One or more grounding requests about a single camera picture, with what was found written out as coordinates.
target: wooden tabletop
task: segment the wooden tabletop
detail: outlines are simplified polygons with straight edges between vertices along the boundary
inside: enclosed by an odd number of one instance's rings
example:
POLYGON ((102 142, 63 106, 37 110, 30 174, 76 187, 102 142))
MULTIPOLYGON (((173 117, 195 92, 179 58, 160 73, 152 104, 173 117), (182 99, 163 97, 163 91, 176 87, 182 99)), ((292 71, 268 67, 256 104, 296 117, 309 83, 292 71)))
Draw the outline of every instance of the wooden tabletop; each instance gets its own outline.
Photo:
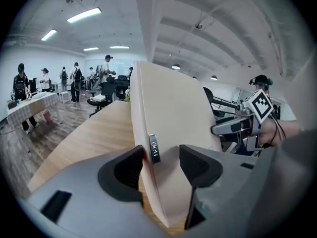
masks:
MULTIPOLYGON (((130 103, 115 101, 86 120, 69 134, 47 157, 28 184, 30 191, 45 183, 67 166, 102 154, 134 147, 130 103)), ((153 213, 142 179, 139 180, 144 209, 149 216, 171 235, 184 232, 185 219, 167 228, 153 213)))

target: fluorescent light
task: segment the fluorescent light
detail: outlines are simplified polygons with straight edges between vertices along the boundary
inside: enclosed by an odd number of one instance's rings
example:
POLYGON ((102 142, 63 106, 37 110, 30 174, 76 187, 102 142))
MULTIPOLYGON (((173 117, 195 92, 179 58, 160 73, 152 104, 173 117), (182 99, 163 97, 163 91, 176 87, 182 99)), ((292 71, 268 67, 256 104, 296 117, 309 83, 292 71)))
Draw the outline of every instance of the fluorescent light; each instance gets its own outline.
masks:
POLYGON ((86 12, 83 12, 83 13, 78 14, 76 16, 73 16, 72 18, 69 18, 67 21, 69 23, 74 23, 77 20, 92 16, 92 15, 96 15, 96 14, 99 14, 99 13, 101 13, 101 10, 99 8, 95 8, 95 9, 92 9, 92 10, 87 10, 86 12))
POLYGON ((51 30, 41 39, 41 41, 46 41, 49 37, 51 37, 55 33, 56 33, 56 30, 51 30))
POLYGON ((180 66, 179 66, 179 64, 176 63, 176 64, 174 64, 174 65, 172 66, 172 68, 173 68, 173 69, 180 69, 180 66))
POLYGON ((110 46, 111 49, 129 49, 128 46, 110 46))
POLYGON ((88 49, 84 49, 84 51, 90 51, 90 50, 98 50, 98 48, 97 48, 97 47, 95 47, 95 48, 88 48, 88 49))

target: table with checkered tablecloth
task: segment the table with checkered tablecloth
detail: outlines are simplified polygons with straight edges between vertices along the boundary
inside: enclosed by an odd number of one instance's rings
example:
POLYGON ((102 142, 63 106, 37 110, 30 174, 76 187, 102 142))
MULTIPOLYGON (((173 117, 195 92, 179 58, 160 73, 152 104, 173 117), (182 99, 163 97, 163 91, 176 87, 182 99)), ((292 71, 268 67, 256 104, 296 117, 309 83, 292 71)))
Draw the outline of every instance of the table with checkered tablecloth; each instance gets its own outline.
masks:
POLYGON ((16 127, 41 111, 47 108, 54 108, 59 123, 62 123, 58 111, 58 104, 59 99, 56 93, 46 93, 46 95, 37 99, 24 100, 13 109, 7 109, 7 121, 10 126, 16 127))

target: robotic arm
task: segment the robotic arm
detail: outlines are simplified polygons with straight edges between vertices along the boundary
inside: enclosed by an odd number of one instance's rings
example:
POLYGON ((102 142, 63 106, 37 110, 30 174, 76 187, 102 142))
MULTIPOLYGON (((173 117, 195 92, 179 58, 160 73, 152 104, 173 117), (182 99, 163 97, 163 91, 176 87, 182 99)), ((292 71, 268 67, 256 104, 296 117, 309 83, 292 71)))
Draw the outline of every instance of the robotic arm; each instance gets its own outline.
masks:
POLYGON ((246 136, 241 137, 246 149, 248 151, 263 150, 259 147, 259 133, 263 121, 273 109, 269 98, 260 89, 236 106, 236 119, 214 125, 211 127, 211 132, 215 135, 226 135, 246 130, 246 136))

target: security camera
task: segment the security camera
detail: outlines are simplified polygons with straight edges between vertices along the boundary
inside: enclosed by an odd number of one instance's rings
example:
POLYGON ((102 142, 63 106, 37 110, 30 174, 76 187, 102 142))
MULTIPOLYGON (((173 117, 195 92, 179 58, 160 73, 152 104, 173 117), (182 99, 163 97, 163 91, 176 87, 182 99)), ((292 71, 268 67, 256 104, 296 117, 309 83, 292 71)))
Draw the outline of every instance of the security camera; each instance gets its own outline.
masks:
POLYGON ((202 25, 202 24, 197 24, 197 25, 195 25, 195 27, 196 27, 197 29, 202 29, 203 25, 202 25))

